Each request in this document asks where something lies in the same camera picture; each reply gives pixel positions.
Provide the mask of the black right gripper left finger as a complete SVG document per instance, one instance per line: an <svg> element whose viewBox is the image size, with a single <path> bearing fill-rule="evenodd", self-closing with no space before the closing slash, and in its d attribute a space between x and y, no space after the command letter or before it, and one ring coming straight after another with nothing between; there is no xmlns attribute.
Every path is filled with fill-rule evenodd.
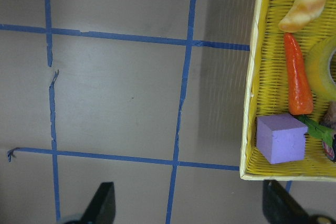
<svg viewBox="0 0 336 224"><path fill-rule="evenodd" d="M114 183L101 183L80 223L113 223L116 216L115 203Z"/></svg>

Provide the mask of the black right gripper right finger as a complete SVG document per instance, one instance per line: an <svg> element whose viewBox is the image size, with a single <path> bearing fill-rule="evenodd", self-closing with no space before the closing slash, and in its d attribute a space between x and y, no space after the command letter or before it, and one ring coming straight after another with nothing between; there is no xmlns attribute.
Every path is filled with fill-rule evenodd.
<svg viewBox="0 0 336 224"><path fill-rule="evenodd" d="M308 215L276 180L264 180L262 190L263 214L268 223L316 223L315 217Z"/></svg>

